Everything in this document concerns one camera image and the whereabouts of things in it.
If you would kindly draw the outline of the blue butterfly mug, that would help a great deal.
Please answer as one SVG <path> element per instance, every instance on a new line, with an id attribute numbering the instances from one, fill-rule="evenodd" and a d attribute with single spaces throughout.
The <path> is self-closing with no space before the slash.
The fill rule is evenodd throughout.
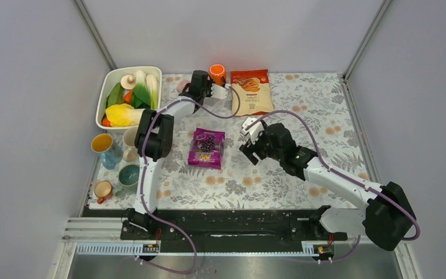
<path id="1" fill-rule="evenodd" d="M 99 155 L 103 167 L 113 170 L 123 159 L 123 150 L 110 134 L 97 135 L 91 141 L 91 149 Z"/>

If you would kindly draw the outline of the green ceramic mug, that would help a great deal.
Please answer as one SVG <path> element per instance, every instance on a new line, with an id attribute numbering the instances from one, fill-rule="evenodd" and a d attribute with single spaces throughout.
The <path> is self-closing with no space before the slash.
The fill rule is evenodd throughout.
<path id="1" fill-rule="evenodd" d="M 118 184 L 114 187 L 113 194 L 122 196 L 135 194 L 138 188 L 140 168 L 137 164 L 128 164 L 118 173 Z"/>

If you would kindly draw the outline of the small orange cup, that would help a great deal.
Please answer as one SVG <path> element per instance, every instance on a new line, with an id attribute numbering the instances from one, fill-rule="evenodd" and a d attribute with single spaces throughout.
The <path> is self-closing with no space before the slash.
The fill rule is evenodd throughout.
<path id="1" fill-rule="evenodd" d="M 96 184 L 93 192 L 97 197 L 96 203 L 102 204 L 106 200 L 113 197 L 113 186 L 107 180 L 101 181 Z"/>

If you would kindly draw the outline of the pink plastic cup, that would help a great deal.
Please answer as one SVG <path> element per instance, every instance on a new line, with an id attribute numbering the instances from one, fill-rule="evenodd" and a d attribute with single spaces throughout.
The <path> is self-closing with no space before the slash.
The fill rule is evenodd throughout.
<path id="1" fill-rule="evenodd" d="M 189 80 L 181 80 L 176 87 L 177 93 L 182 94 L 188 84 L 190 84 Z"/>

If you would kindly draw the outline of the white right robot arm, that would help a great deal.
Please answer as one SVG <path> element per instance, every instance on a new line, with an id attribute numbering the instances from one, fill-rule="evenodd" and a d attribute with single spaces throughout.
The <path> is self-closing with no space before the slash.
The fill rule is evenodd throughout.
<path id="1" fill-rule="evenodd" d="M 310 223 L 313 237 L 325 239 L 331 233 L 365 235 L 378 247 L 393 251 L 414 226 L 415 214 L 400 185 L 358 181 L 342 169 L 327 166 L 317 152 L 297 145 L 281 123 L 268 126 L 249 117 L 241 133 L 249 139 L 240 150 L 252 164 L 273 159 L 288 175 L 325 187 L 354 205 L 354 209 L 318 209 Z"/>

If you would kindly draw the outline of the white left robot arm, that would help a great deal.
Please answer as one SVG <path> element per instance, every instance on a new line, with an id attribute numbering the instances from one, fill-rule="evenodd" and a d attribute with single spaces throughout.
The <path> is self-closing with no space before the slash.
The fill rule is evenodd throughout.
<path id="1" fill-rule="evenodd" d="M 133 208 L 140 214 L 157 208 L 156 192 L 164 159 L 172 148 L 175 122 L 194 114 L 211 97 L 213 80 L 209 73 L 195 70 L 187 89 L 175 100 L 157 110 L 146 109 L 135 137 L 139 154 L 139 181 Z"/>

